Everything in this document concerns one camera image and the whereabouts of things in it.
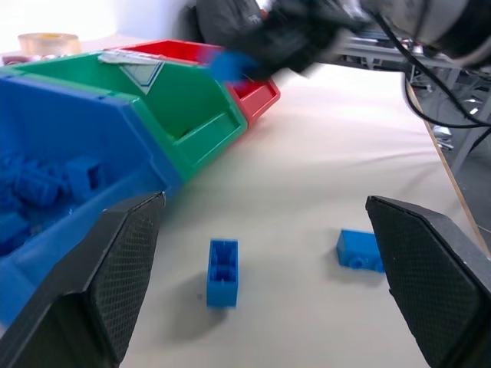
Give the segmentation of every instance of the blue plastic bin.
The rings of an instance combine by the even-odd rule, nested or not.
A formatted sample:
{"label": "blue plastic bin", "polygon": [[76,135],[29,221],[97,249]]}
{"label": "blue plastic bin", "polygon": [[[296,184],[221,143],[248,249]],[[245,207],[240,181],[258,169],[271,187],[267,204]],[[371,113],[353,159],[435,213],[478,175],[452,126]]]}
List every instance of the blue plastic bin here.
{"label": "blue plastic bin", "polygon": [[0,184],[21,204],[8,198],[5,211],[20,215],[31,232],[3,258],[9,267],[0,268],[0,324],[6,326],[22,304],[5,303],[13,280],[30,283],[20,288],[33,292],[105,208],[146,192],[172,197],[182,185],[130,101],[4,74],[0,164]]}

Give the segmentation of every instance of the white label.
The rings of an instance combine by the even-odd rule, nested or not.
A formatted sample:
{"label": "white label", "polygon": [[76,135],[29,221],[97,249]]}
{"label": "white label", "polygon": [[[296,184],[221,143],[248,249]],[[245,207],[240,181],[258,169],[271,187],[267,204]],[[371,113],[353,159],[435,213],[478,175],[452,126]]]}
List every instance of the white label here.
{"label": "white label", "polygon": [[163,62],[155,65],[123,65],[121,70],[135,83],[145,94],[150,92],[153,83],[159,77]]}

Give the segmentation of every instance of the blue object in gripper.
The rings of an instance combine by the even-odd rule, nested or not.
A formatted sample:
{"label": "blue object in gripper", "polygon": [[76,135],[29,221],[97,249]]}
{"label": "blue object in gripper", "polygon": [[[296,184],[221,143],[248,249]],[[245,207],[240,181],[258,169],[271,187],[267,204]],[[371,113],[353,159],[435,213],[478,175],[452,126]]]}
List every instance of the blue object in gripper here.
{"label": "blue object in gripper", "polygon": [[377,239],[373,233],[342,229],[336,250],[341,266],[354,270],[385,272]]}

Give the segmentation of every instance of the white wall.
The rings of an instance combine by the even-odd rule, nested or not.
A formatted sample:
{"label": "white wall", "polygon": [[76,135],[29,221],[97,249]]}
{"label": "white wall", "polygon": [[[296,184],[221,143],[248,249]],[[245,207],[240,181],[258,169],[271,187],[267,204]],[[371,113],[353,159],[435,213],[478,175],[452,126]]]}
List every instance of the white wall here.
{"label": "white wall", "polygon": [[23,33],[74,33],[82,40],[111,35],[116,31],[113,1],[0,0],[0,52],[18,50],[17,36]]}
{"label": "white wall", "polygon": [[73,33],[81,40],[120,32],[139,38],[181,38],[183,8],[193,0],[0,0],[0,53],[20,48],[29,32]]}
{"label": "white wall", "polygon": [[181,38],[183,9],[193,0],[115,0],[118,30],[139,38]]}

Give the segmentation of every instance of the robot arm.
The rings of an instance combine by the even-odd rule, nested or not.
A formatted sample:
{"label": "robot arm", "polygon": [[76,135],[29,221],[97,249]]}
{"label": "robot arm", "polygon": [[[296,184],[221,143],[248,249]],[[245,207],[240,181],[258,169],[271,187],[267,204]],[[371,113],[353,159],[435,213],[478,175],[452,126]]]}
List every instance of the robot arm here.
{"label": "robot arm", "polygon": [[370,26],[368,14],[380,15],[399,35],[416,35],[461,67],[491,65],[491,0],[279,0],[261,25],[227,48],[248,57],[243,67],[238,63],[238,74],[266,79],[283,68],[301,73]]}

